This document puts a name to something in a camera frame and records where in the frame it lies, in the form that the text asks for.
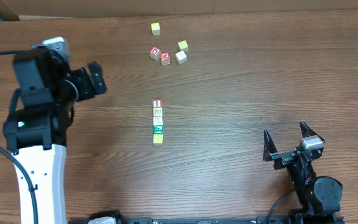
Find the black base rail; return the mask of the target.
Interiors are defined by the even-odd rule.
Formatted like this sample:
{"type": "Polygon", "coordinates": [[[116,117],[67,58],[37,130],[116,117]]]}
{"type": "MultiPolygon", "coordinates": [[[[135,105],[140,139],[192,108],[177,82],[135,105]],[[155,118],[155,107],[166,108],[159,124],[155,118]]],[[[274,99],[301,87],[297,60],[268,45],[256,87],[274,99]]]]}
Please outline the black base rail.
{"type": "MultiPolygon", "coordinates": [[[[254,218],[176,218],[176,219],[154,219],[150,217],[124,217],[119,210],[108,210],[92,214],[88,218],[76,218],[68,220],[69,224],[85,224],[91,223],[97,218],[110,218],[114,221],[107,221],[107,223],[122,223],[122,224],[264,224],[266,216],[257,216],[254,218]]],[[[289,224],[295,223],[290,221],[287,216],[271,216],[269,223],[272,224],[289,224]]],[[[318,222],[317,218],[306,218],[302,223],[338,223],[345,224],[343,217],[323,218],[322,222],[318,222]]]]}

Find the blue X letter block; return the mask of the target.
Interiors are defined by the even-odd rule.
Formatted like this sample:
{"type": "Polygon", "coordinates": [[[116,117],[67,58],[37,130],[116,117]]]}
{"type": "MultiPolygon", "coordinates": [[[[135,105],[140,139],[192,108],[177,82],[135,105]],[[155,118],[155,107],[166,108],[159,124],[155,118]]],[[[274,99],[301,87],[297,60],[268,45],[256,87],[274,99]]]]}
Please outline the blue X letter block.
{"type": "Polygon", "coordinates": [[[163,134],[154,134],[153,135],[153,144],[154,146],[159,146],[163,144],[163,134]]]}

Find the far yellow letter block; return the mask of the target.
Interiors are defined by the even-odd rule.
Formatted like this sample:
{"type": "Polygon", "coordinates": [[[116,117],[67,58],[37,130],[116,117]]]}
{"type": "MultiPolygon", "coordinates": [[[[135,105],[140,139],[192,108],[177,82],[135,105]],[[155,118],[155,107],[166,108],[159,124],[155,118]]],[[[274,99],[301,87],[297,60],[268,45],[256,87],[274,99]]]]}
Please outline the far yellow letter block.
{"type": "Polygon", "coordinates": [[[160,35],[161,34],[160,24],[158,22],[151,23],[150,26],[151,26],[152,35],[160,35]]]}

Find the red I letter block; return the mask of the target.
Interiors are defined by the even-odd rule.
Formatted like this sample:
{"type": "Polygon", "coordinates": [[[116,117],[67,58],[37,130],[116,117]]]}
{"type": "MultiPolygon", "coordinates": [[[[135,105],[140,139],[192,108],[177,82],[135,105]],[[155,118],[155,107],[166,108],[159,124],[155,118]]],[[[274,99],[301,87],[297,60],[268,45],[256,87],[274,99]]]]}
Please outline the red I letter block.
{"type": "Polygon", "coordinates": [[[161,108],[162,107],[162,100],[153,100],[153,108],[161,108]]]}

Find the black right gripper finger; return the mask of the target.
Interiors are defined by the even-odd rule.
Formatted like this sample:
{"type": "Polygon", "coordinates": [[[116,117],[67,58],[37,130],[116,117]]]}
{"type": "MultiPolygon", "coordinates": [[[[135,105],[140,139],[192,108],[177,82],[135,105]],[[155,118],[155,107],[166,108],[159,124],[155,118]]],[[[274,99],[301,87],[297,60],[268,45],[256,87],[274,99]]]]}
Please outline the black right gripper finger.
{"type": "Polygon", "coordinates": [[[263,160],[268,162],[272,161],[273,157],[278,155],[277,148],[269,134],[267,129],[264,130],[264,151],[263,151],[263,160]]]}
{"type": "Polygon", "coordinates": [[[303,138],[317,136],[320,138],[320,140],[323,143],[325,143],[325,139],[323,137],[321,137],[319,134],[317,134],[316,132],[314,132],[303,120],[300,121],[300,129],[301,129],[303,138]]]}

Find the red G letter block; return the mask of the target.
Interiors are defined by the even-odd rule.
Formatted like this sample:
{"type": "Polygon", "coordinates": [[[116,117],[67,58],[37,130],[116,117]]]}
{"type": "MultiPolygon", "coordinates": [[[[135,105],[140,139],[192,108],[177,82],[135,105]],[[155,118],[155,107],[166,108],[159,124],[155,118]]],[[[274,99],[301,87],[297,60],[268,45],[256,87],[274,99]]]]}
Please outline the red G letter block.
{"type": "Polygon", "coordinates": [[[149,52],[149,55],[154,60],[159,60],[161,55],[161,50],[157,47],[152,47],[152,49],[149,52]]]}

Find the wooden block red side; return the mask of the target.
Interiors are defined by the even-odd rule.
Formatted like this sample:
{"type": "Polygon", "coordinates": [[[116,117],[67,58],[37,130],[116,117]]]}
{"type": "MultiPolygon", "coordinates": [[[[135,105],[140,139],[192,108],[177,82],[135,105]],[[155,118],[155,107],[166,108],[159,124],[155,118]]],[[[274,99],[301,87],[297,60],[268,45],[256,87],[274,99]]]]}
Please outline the wooden block red side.
{"type": "Polygon", "coordinates": [[[163,108],[153,108],[153,117],[163,116],[163,108]]]}

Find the green F letter block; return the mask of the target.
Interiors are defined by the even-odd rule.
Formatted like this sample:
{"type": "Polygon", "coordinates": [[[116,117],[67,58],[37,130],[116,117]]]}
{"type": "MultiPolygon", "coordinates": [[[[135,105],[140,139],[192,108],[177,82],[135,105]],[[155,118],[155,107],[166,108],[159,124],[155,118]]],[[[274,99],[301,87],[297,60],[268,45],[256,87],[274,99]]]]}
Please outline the green F letter block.
{"type": "Polygon", "coordinates": [[[154,134],[163,134],[164,128],[163,125],[154,126],[154,134]]]}

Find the wooden number 3 block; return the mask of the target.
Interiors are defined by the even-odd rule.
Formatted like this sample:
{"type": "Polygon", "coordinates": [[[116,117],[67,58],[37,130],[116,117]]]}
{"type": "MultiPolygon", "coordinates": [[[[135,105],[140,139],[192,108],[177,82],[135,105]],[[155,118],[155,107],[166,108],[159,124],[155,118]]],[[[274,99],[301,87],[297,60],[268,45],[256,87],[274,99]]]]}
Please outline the wooden number 3 block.
{"type": "Polygon", "coordinates": [[[187,61],[187,56],[184,51],[179,51],[175,54],[175,58],[179,64],[182,64],[187,61]]]}

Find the green B letter block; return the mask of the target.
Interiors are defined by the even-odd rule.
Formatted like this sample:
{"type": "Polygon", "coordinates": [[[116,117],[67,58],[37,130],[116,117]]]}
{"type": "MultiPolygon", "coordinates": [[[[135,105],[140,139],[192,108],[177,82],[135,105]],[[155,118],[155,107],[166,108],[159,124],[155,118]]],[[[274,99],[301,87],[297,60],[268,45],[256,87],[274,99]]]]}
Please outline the green B letter block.
{"type": "Polygon", "coordinates": [[[154,116],[153,117],[153,125],[154,126],[163,126],[163,117],[162,116],[154,116]]]}

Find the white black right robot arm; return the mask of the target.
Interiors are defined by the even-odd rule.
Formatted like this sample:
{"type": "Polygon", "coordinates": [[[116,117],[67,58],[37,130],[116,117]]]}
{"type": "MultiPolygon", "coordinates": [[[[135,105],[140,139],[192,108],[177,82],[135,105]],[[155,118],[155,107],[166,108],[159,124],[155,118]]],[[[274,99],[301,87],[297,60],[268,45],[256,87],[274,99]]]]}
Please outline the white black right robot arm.
{"type": "Polygon", "coordinates": [[[296,193],[300,208],[291,209],[282,223],[343,223],[336,217],[340,211],[343,185],[340,181],[317,176],[312,162],[319,159],[325,140],[304,121],[300,121],[303,138],[292,151],[279,153],[268,130],[264,130],[263,160],[273,161],[276,170],[286,168],[296,193]]]}

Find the yellow G letter block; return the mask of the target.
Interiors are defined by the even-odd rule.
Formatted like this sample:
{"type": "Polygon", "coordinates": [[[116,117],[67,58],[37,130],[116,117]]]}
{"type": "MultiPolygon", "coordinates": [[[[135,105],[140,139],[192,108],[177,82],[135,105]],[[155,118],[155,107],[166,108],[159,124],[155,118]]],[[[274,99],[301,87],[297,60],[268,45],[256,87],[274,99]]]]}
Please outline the yellow G letter block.
{"type": "Polygon", "coordinates": [[[184,52],[188,52],[189,46],[186,40],[182,40],[178,43],[179,49],[184,52]]]}

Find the red M letter block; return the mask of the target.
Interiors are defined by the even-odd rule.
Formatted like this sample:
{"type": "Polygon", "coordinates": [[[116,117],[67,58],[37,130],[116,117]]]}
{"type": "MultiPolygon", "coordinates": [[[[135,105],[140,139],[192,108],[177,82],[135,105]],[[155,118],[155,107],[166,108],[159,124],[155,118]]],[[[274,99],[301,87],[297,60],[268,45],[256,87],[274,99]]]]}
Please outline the red M letter block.
{"type": "Polygon", "coordinates": [[[162,65],[169,65],[171,64],[170,61],[170,54],[168,52],[162,52],[160,54],[160,60],[162,65]]]}

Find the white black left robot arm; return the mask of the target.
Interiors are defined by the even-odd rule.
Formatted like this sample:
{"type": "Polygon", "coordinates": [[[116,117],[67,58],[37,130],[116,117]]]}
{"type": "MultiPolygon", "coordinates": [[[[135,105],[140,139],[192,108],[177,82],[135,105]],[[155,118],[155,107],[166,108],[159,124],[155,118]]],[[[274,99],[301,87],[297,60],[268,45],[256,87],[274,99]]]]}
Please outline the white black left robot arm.
{"type": "Polygon", "coordinates": [[[12,62],[23,108],[11,101],[3,125],[7,149],[18,161],[22,223],[66,223],[63,175],[67,129],[74,104],[106,92],[102,68],[71,70],[68,58],[46,47],[27,50],[12,62]]]}

